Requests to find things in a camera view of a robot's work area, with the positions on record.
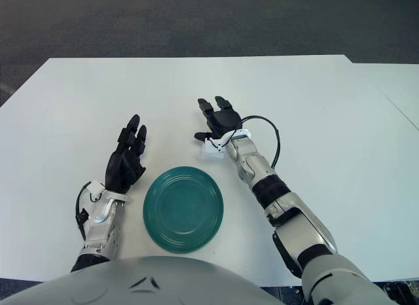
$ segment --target gray carpet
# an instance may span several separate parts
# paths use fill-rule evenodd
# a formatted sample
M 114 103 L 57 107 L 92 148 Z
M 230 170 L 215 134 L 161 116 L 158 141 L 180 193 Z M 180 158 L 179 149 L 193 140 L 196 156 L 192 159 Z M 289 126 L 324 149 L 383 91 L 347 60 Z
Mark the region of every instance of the gray carpet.
M 419 63 L 419 0 L 0 0 L 0 105 L 48 58 Z

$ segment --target green ceramic plate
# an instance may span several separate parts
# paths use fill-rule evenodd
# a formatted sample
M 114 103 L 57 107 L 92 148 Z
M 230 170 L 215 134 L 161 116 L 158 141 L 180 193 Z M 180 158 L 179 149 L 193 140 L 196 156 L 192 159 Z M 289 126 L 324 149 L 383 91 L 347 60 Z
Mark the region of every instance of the green ceramic plate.
M 150 186 L 143 218 L 151 238 L 173 253 L 207 244 L 223 220 L 223 197 L 204 171 L 181 166 L 164 172 Z

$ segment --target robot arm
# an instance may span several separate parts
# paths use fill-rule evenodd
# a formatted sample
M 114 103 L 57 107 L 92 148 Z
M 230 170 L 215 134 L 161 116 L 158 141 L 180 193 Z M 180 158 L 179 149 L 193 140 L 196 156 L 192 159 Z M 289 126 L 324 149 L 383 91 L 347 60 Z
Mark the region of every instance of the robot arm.
M 105 174 L 105 186 L 97 181 L 83 186 L 76 202 L 76 221 L 84 239 L 77 261 L 71 271 L 80 270 L 116 257 L 120 245 L 120 225 L 124 216 L 125 195 L 128 189 L 144 173 L 139 156 L 145 148 L 147 129 L 139 126 L 139 116 L 134 115 L 127 127 L 123 128 L 118 147 L 112 153 Z M 84 191 L 90 193 L 93 202 L 90 212 L 79 209 L 79 201 Z
M 212 133 L 197 133 L 195 138 L 206 143 L 211 141 L 219 152 L 225 147 L 236 164 L 239 178 L 254 193 L 275 228 L 272 238 L 285 265 L 294 276 L 302 278 L 307 302 L 314 305 L 395 304 L 352 262 L 338 254 L 328 229 L 259 154 L 250 133 L 239 129 L 242 127 L 238 122 L 240 117 L 236 116 L 232 105 L 221 97 L 216 100 L 221 108 L 219 112 L 213 112 L 205 100 L 198 100 Z M 231 111 L 234 114 L 229 120 Z

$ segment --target robot forearm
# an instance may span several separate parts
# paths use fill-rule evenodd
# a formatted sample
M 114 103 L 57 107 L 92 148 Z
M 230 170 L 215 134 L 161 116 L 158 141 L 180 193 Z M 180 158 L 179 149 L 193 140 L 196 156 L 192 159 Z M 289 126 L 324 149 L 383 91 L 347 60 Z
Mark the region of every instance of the robot forearm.
M 348 259 L 297 194 L 270 167 L 247 136 L 232 136 L 226 150 L 239 177 L 262 205 L 275 228 L 273 240 L 285 265 L 313 304 L 395 304 Z

